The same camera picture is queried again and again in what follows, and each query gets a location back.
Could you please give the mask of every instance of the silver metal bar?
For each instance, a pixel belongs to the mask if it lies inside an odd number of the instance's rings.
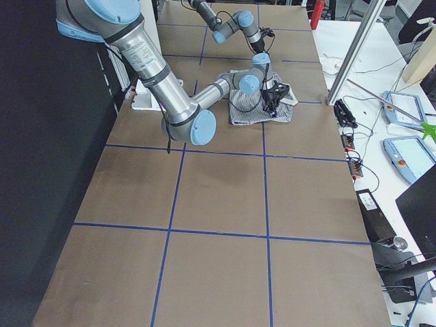
[[[408,113],[408,112],[404,111],[403,109],[395,106],[394,104],[391,104],[388,100],[383,99],[382,97],[379,97],[378,95],[372,93],[370,90],[367,90],[366,88],[362,87],[361,85],[353,82],[349,78],[347,78],[347,81],[352,83],[353,85],[356,85],[358,88],[362,89],[363,91],[371,94],[373,97],[375,97],[380,102],[383,102],[384,104],[387,104],[388,106],[391,106],[391,107],[395,108],[396,111],[400,112],[401,114],[404,114],[405,116],[409,117],[411,120],[417,122],[418,124],[422,123],[422,121],[420,119],[416,118],[415,116],[412,116],[410,113]]]
[[[360,49],[362,48],[364,42],[367,40],[374,23],[382,11],[386,0],[372,0],[369,4],[367,13],[365,14],[359,29],[354,36],[352,45],[349,47],[348,53],[343,60],[341,69],[338,72],[336,79],[333,82],[332,88],[327,97],[327,104],[332,106],[336,98],[338,97],[339,91],[341,90],[343,83],[347,80],[348,74],[353,67],[354,61],[356,61],[359,55]]]

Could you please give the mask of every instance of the white label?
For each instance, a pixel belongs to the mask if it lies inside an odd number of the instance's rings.
[[[369,193],[360,193],[359,197],[363,205],[368,211],[377,209],[377,206],[375,205],[375,202],[373,201]]]
[[[137,72],[143,70],[149,63],[156,59],[155,55],[145,42],[139,42],[130,49],[121,52]]]

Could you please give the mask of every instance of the white desk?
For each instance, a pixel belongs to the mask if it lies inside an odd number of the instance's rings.
[[[327,58],[327,61],[336,60],[340,63],[340,59],[343,59],[348,51],[359,24],[359,22],[320,21],[317,30],[313,32],[319,56]],[[392,38],[389,36],[386,28],[383,24],[377,23],[373,27],[370,37],[358,56],[358,60],[354,65],[350,78],[366,89],[371,90],[373,93],[381,95],[384,91],[390,90],[391,86],[396,82],[399,72],[405,65],[403,59],[389,67],[379,70],[378,72],[368,72],[365,74],[356,74],[356,72],[376,70],[393,63],[399,58],[401,58],[401,54],[395,46],[395,43],[392,41]],[[324,74],[324,77],[330,88],[334,76]],[[407,84],[400,79],[396,89],[399,91],[406,86]],[[425,112],[435,113],[433,106],[418,83],[408,87],[403,92],[419,95]],[[352,87],[350,84],[346,84],[339,93],[339,97],[343,97],[344,95],[351,95],[360,99],[371,97],[368,93],[365,93],[357,87]],[[362,102],[352,98],[345,98],[345,101],[349,105],[349,108],[353,112],[358,123],[362,123],[370,128],[373,126],[381,107],[378,100],[367,100]],[[434,117],[433,119],[431,119],[431,117],[427,118],[430,124],[436,123]],[[370,167],[370,169],[372,169],[380,179],[380,186],[373,195],[387,217],[390,225],[399,236],[406,239],[409,244],[408,251],[420,253],[419,248],[411,237],[411,234],[395,204],[395,199],[399,197],[409,187],[409,185],[395,170],[394,166],[388,159],[387,154],[383,150],[382,141],[385,138],[396,137],[395,135],[388,134],[387,125],[388,122],[382,112],[374,126],[374,136],[369,140],[367,154],[364,157],[364,164]],[[363,127],[359,127],[355,132],[369,133],[369,131]],[[404,133],[403,135],[421,135],[410,129],[404,129],[401,133]],[[362,135],[357,135],[355,137],[354,144],[356,150],[361,155],[364,153],[366,142],[367,138]],[[433,152],[436,152],[436,146],[431,140],[431,137],[426,139],[426,144]],[[355,189],[359,190],[368,188],[373,190],[377,185],[377,180],[368,170],[365,168],[363,169],[364,178],[356,181],[356,184],[354,185]],[[417,259],[418,261],[422,261],[424,258],[420,256]],[[407,314],[411,311],[413,303],[409,302],[396,305],[390,300],[387,294],[385,295],[385,299],[392,324],[404,326]],[[394,315],[393,311],[402,314]],[[411,325],[419,326],[420,322],[436,325],[436,303],[418,306],[414,313]]]

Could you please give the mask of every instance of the red tube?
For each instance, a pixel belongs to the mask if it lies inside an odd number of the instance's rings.
[[[320,21],[320,18],[321,18],[322,10],[324,9],[325,5],[326,5],[326,3],[324,2],[324,0],[317,0],[316,1],[315,10],[313,11],[312,19],[311,19],[311,29],[312,30],[317,28],[318,22]]]

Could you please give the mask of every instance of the small robot arm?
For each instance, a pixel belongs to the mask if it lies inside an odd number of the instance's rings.
[[[215,40],[230,37],[239,22],[253,49],[264,50],[262,38],[258,39],[260,30],[247,12],[237,12],[230,22],[222,24],[205,2],[192,0],[192,6],[212,26]],[[222,74],[204,90],[189,97],[144,30],[138,0],[57,0],[57,25],[65,36],[116,46],[164,108],[162,128],[176,141],[194,145],[209,143],[216,130],[215,115],[208,110],[210,106],[232,89],[251,94],[261,84],[274,85],[269,56],[258,53],[251,69]],[[266,89],[262,90],[262,97],[267,102]]]

